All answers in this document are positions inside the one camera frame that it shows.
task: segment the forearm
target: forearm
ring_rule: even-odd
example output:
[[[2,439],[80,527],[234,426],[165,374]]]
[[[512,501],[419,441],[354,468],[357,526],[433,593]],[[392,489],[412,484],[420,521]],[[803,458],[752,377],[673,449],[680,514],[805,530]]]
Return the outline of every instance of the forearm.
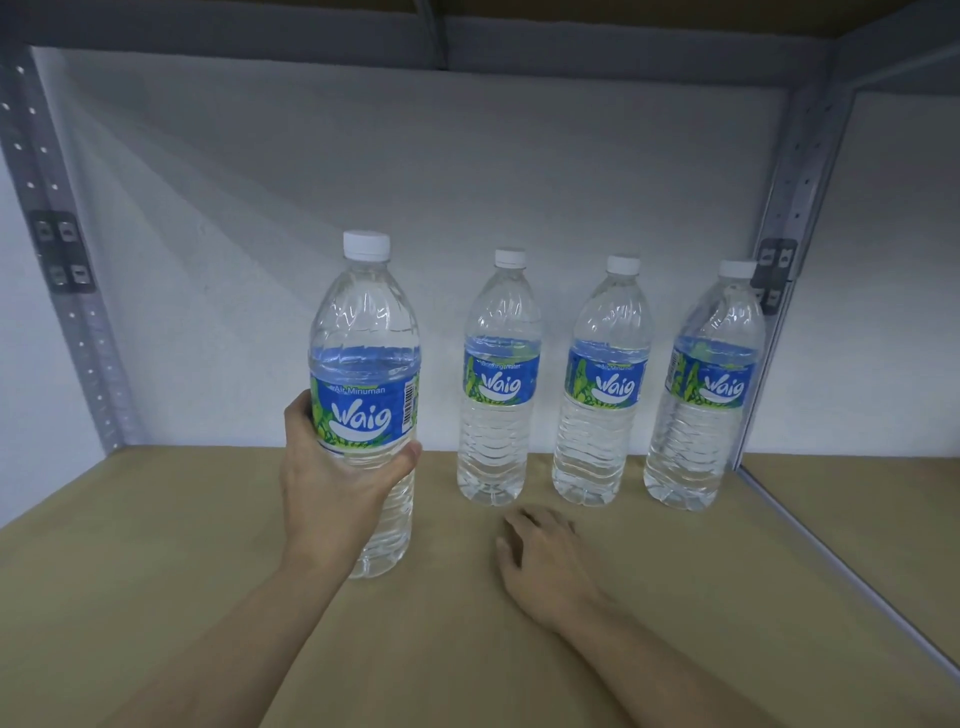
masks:
[[[280,568],[105,726],[255,728],[341,582],[339,574]]]
[[[561,635],[643,728],[776,725],[615,605],[585,607]]]

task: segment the shelf surface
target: shelf surface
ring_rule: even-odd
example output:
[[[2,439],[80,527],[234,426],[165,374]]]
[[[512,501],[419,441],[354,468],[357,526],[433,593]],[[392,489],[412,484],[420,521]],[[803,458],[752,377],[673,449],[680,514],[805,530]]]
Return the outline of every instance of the shelf surface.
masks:
[[[278,449],[125,449],[0,530],[0,724],[89,725],[276,565]],[[669,510],[632,458],[607,508],[566,504],[534,455],[524,501],[559,508],[611,591],[786,725],[951,724],[960,688],[735,475]],[[628,725],[586,666],[503,593],[502,511],[455,455],[417,471],[400,564],[350,582],[264,725]]]
[[[960,458],[746,454],[743,464],[960,662]]]

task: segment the bottle cap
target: bottle cap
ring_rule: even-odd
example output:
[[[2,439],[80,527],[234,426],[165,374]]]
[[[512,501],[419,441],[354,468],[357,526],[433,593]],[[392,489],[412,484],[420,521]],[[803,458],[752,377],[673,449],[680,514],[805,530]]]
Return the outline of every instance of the bottle cap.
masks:
[[[720,278],[751,279],[756,270],[755,260],[724,260],[720,263]]]
[[[390,235],[374,231],[344,232],[344,257],[368,263],[390,260]]]
[[[618,276],[635,276],[640,272],[640,259],[631,255],[608,255],[607,273]]]
[[[527,252],[520,248],[497,248],[493,265],[497,268],[526,268]]]

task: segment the bottle label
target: bottle label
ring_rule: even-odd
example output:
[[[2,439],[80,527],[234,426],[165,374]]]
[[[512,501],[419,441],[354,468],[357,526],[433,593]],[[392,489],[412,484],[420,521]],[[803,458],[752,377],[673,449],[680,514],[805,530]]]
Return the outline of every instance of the bottle label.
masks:
[[[647,362],[610,364],[581,356],[573,349],[566,360],[566,393],[598,409],[626,409],[636,404]]]
[[[464,351],[464,391],[484,404],[523,404],[537,389],[540,356],[526,361],[481,359]]]
[[[712,364],[673,350],[666,391],[690,404],[736,409],[743,401],[756,364]]]
[[[390,445],[417,424],[419,389],[420,373],[368,387],[331,384],[311,375],[317,437],[337,450]]]

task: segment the perforated metal post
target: perforated metal post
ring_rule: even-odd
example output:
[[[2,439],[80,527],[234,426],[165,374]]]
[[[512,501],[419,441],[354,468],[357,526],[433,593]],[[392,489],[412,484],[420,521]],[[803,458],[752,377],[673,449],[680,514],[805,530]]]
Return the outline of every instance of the perforated metal post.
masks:
[[[757,266],[752,283],[766,317],[766,343],[744,404],[743,422],[730,459],[732,468],[738,468],[743,458],[756,404],[804,265],[853,96],[848,86],[814,84],[790,97],[755,247]]]
[[[417,15],[423,23],[427,39],[430,42],[430,53],[433,56],[433,65],[440,71],[448,68],[446,58],[446,31],[440,14],[433,9],[432,0],[414,0],[417,6]]]
[[[104,451],[143,444],[43,85],[26,46],[0,48],[0,143]]]

